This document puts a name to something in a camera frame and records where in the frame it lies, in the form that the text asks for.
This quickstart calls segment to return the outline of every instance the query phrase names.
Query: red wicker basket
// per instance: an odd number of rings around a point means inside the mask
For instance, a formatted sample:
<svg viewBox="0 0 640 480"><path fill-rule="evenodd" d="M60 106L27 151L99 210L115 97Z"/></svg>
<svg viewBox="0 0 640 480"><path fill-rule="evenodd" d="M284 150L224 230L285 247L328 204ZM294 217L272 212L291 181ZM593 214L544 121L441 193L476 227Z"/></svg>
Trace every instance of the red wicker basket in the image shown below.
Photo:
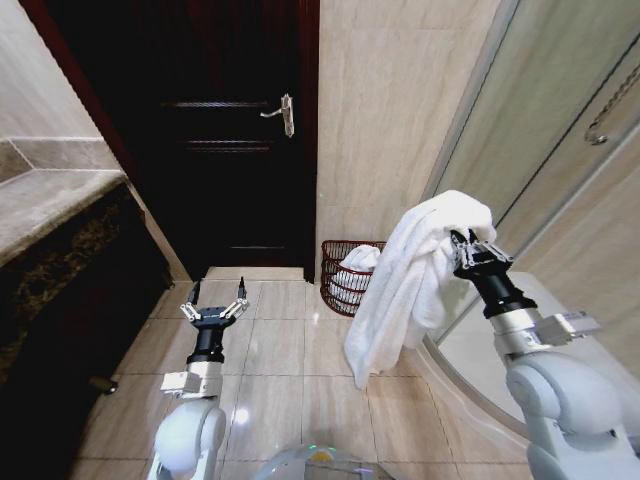
<svg viewBox="0 0 640 480"><path fill-rule="evenodd" d="M358 310L372 275L369 272L357 272L340 265L340 262L358 245L372 245L382 251L386 242L352 240L322 242L320 295L331 310L347 317L353 317ZM340 283L337 283L334 277L337 274L340 275Z"/></svg>

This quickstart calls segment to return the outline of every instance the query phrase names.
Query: beige floor tile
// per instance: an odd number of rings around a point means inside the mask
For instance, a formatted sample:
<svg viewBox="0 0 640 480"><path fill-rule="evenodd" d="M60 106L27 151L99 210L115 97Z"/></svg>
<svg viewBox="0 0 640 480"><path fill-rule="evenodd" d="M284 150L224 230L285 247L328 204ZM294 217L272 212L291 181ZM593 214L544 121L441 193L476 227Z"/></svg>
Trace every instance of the beige floor tile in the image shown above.
<svg viewBox="0 0 640 480"><path fill-rule="evenodd" d="M236 401L238 399L238 390L240 389L240 380L241 380L241 377L239 375L224 375L224 378L222 380L222 393L220 395L219 408L227 416L227 426L225 429L224 441L220 446L220 450L218 450L219 461L224 459L225 453L227 451L227 442L229 441L231 421L233 419L233 415L236 408ZM188 401L189 400L181 400L176 398L171 399L171 404L169 405L169 409L167 410L167 415L173 412L179 405Z"/></svg>
<svg viewBox="0 0 640 480"><path fill-rule="evenodd" d="M305 321L305 375L353 375L343 348L350 325L335 318Z"/></svg>
<svg viewBox="0 0 640 480"><path fill-rule="evenodd" d="M462 480L531 480L528 465L458 464Z"/></svg>
<svg viewBox="0 0 640 480"><path fill-rule="evenodd" d="M197 335L186 318L149 319L117 371L138 374L182 371L193 352Z"/></svg>
<svg viewBox="0 0 640 480"><path fill-rule="evenodd" d="M211 267L207 280L304 280L304 271L298 267Z"/></svg>
<svg viewBox="0 0 640 480"><path fill-rule="evenodd" d="M320 285L305 285L306 297L306 318L309 320L322 320L325 318L339 318L342 320L350 320L351 317L340 315L331 310L320 295Z"/></svg>
<svg viewBox="0 0 640 480"><path fill-rule="evenodd" d="M245 375L302 375L304 320L254 320Z"/></svg>
<svg viewBox="0 0 640 480"><path fill-rule="evenodd" d="M351 377L305 377L302 442L377 462L367 395Z"/></svg>
<svg viewBox="0 0 640 480"><path fill-rule="evenodd" d="M70 480L140 480L145 472L145 460L78 459L69 475Z"/></svg>
<svg viewBox="0 0 640 480"><path fill-rule="evenodd" d="M304 282L264 282L256 318L303 319L305 315Z"/></svg>
<svg viewBox="0 0 640 480"><path fill-rule="evenodd" d="M249 341L253 330L253 320L238 321L225 328L222 336L222 353L224 363L222 373L224 375L240 375L249 351Z"/></svg>
<svg viewBox="0 0 640 480"><path fill-rule="evenodd" d="M249 480L265 463L227 460L222 467L222 480Z"/></svg>
<svg viewBox="0 0 640 480"><path fill-rule="evenodd" d="M249 308L242 314L239 320L252 320L256 316L258 309L258 300L260 298L260 290L262 282L244 282L247 289L247 300ZM230 305L238 297L238 280L233 281L216 281L205 280L200 283L200 296L198 298L198 306L203 307L220 307Z"/></svg>
<svg viewBox="0 0 640 480"><path fill-rule="evenodd" d="M525 444L468 399L433 393L456 462L526 463Z"/></svg>
<svg viewBox="0 0 640 480"><path fill-rule="evenodd" d="M80 447L83 458L145 459L171 399L160 392L161 375L122 375L120 388L101 397Z"/></svg>
<svg viewBox="0 0 640 480"><path fill-rule="evenodd" d="M400 358L395 367L384 372L380 372L381 377L419 377L420 372L424 371L422 361L415 350L402 348Z"/></svg>
<svg viewBox="0 0 640 480"><path fill-rule="evenodd" d="M371 377L367 393L381 461L453 461L433 398L423 379Z"/></svg>
<svg viewBox="0 0 640 480"><path fill-rule="evenodd" d="M184 314L180 310L187 300L187 295L193 287L193 282L174 282L173 287L166 290L157 305L151 312L151 318L184 318Z"/></svg>
<svg viewBox="0 0 640 480"><path fill-rule="evenodd" d="M382 466L393 477L407 480L460 480L453 463L383 463Z"/></svg>
<svg viewBox="0 0 640 480"><path fill-rule="evenodd" d="M225 459L268 460L301 441L302 377L242 377Z"/></svg>

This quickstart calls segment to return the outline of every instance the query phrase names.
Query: door frame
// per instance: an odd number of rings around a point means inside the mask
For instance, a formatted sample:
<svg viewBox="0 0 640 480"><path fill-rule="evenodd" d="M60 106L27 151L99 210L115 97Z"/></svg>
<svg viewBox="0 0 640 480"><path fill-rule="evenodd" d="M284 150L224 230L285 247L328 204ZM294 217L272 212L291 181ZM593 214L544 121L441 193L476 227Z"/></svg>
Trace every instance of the door frame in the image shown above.
<svg viewBox="0 0 640 480"><path fill-rule="evenodd" d="M44 0L19 0L51 51L58 66L67 77L71 87L96 124L105 142L111 148L122 169L128 175L133 186L144 199L147 197L148 186L142 178L137 162L124 140L116 130L111 118L105 112L87 77L82 72L73 53L69 49L54 20L49 16ZM315 278L316 255L316 179L318 170L318 62L319 62L319 32L320 32L320 0L296 0L298 3L300 53L300 98L296 101L300 105L297 115L302 136L303 172L302 192L304 214L297 219L302 228L302 267L304 278L313 283Z"/></svg>

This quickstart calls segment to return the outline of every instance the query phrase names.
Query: door handle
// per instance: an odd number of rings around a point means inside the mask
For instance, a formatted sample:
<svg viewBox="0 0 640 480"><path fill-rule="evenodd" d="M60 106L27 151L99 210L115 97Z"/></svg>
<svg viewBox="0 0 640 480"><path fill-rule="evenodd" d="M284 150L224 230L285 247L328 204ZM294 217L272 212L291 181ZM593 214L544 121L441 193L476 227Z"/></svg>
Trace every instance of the door handle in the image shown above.
<svg viewBox="0 0 640 480"><path fill-rule="evenodd" d="M260 112L262 118L271 118L276 115L282 114L282 120L284 121L284 133L287 137L293 137L294 125L293 125L293 98L288 93L284 94L284 97L280 99L281 106L278 110L271 113Z"/></svg>

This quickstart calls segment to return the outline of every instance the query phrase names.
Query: glass shower door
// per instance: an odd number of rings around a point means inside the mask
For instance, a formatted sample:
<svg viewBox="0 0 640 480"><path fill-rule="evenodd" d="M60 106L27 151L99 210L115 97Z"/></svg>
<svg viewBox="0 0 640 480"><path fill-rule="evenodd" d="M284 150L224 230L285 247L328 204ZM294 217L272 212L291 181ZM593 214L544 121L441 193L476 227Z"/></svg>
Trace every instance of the glass shower door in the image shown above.
<svg viewBox="0 0 640 480"><path fill-rule="evenodd" d="M431 192L455 188L492 208L497 244L516 256L514 284L543 315L586 310L603 325L559 350L616 385L628 433L640 438L640 256L629 250L640 235L640 85L598 127L606 142L585 140L640 65L640 5L600 7L519 2ZM481 405L523 432L472 297L427 343Z"/></svg>

